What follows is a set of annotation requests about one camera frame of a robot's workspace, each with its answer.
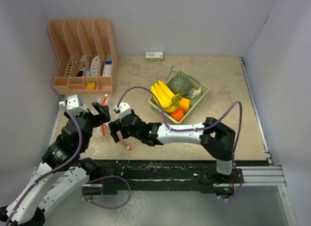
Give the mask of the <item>yellow small box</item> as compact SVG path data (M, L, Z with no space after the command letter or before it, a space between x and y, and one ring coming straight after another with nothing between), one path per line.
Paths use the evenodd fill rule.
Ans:
M87 83L86 88L88 90L95 90L96 89L96 82L89 82L89 83Z

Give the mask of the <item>yellow banana bunch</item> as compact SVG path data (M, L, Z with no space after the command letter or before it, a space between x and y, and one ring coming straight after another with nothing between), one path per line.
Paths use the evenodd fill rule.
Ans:
M154 82L150 90L155 95L153 97L155 103L162 106L166 113L174 113L180 108L181 96L179 94L175 95L163 81Z

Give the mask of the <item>small green white box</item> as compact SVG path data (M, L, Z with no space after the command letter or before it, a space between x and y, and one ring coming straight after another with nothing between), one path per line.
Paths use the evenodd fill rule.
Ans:
M163 61L163 52L146 52L145 60L147 62Z

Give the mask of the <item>white blue packet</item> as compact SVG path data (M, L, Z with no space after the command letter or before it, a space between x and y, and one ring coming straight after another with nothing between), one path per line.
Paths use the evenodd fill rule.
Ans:
M112 54L108 53L106 57L106 62L104 64L102 77L111 77L111 75L112 75Z

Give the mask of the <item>white patterned pouch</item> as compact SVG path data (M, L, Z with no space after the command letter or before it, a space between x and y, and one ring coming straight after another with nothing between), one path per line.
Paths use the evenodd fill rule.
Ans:
M98 75L98 71L99 71L99 57L95 56L92 61L91 61L91 65L90 65L90 76L97 76Z

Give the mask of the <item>white garlic bulb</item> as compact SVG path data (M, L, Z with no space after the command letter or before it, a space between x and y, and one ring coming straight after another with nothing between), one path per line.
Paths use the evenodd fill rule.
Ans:
M193 99L199 96L201 94L201 90L201 87L199 87L198 89L192 88L190 92L186 95L186 98Z

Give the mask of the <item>orange bell pepper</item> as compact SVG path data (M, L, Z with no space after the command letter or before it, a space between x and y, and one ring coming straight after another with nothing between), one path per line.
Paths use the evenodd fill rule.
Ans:
M184 113L187 113L190 109L190 99L188 98L182 98L180 101L179 101L179 108L184 112Z

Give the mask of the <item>pink desk file organizer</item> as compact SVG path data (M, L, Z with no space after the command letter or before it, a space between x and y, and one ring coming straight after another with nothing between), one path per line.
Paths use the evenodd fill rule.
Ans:
M117 46L109 19L53 19L48 33L58 58L58 68L52 87L59 95L111 94L113 75L117 70ZM107 54L112 54L112 75L102 77ZM76 77L81 56L86 57L82 77ZM97 76L90 76L92 59L99 57ZM96 82L95 90L88 90L87 83Z

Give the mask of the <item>orange fruit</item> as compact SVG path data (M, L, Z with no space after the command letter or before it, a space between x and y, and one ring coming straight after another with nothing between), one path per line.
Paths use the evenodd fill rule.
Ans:
M183 119L183 117L184 117L184 112L183 112L183 110L181 110L181 109L179 108L179 109L177 109L175 112L170 113L170 117L171 117L172 119L174 119L175 121L179 122L179 121L181 121L181 120Z

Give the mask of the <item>green netted melon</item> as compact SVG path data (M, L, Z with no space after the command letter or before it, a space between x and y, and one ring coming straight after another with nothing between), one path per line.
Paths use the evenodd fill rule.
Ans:
M169 88L174 94L186 96L191 90L191 82L188 77L176 75L170 80Z

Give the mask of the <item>black white item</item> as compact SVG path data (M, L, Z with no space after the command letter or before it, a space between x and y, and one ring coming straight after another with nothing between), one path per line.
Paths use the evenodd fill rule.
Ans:
M76 74L76 77L82 77L85 71L85 66L86 66L86 57L84 55L81 56L80 58L80 63L79 63L79 68L78 72Z

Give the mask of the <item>clear orange-zip bag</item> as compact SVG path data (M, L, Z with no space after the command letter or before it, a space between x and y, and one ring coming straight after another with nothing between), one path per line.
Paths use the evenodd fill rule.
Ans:
M102 100L102 106L105 106L106 105L106 102L108 100L108 97L109 95L108 94L105 94L104 95L104 98ZM105 124L102 124L100 127L98 127L97 129L97 135L98 136L101 136L101 137L105 137Z
M114 140L115 143L121 142L122 145L127 149L127 150L132 150L131 146L120 136L118 135L118 132L121 131L121 123L119 120L115 120L111 122L111 118L107 115L104 116L99 116L99 118L103 121L101 124L101 132L102 135L105 136L105 128L104 125L106 124L109 127L110 130L110 136Z

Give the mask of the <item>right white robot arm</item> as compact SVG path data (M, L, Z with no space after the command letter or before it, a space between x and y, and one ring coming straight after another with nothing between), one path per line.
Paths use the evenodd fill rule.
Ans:
M115 143L122 138L136 138L148 146L170 143L201 145L216 159L216 177L222 183L233 178L232 162L235 147L235 131L215 118L207 117L204 122L193 125L165 125L160 122L146 123L133 110L108 124Z

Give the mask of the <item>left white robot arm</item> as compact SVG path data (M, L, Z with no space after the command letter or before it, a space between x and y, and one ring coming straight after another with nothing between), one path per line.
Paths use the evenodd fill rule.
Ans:
M59 106L65 111L67 124L56 141L48 147L37 173L23 192L12 204L1 209L2 221L6 225L29 221L34 216L39 201L88 147L92 130L110 121L109 107L98 102L92 103L97 115L93 115L85 105L74 100L60 102Z

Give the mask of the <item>aluminium frame rail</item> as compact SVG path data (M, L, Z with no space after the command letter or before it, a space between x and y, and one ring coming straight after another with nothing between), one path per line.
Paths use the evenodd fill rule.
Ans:
M253 110L255 113L255 117L257 120L266 160L269 163L269 165L265 167L259 167L259 166L242 167L242 170L244 173L244 184L247 186L276 186L280 200L281 200L282 208L286 216L286 221L288 225L296 226L297 222L296 222L296 218L295 218L292 206L291 206L290 198L288 196L287 183L285 180L283 169L280 165L275 166L272 162L271 154L268 149L268 145L265 139L265 135L264 135L261 121L259 118L256 103L255 103L252 90L251 90L251 87L248 81L247 73L245 70L245 61L243 57L240 57L239 60L240 60L241 69L244 74L249 96L251 99L251 103L253 106Z

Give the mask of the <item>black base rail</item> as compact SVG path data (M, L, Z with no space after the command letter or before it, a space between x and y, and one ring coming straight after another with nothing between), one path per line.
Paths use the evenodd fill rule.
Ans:
M117 194L118 191L198 191L231 196L244 182L241 169L231 175L216 172L208 160L98 160L101 171L84 192Z

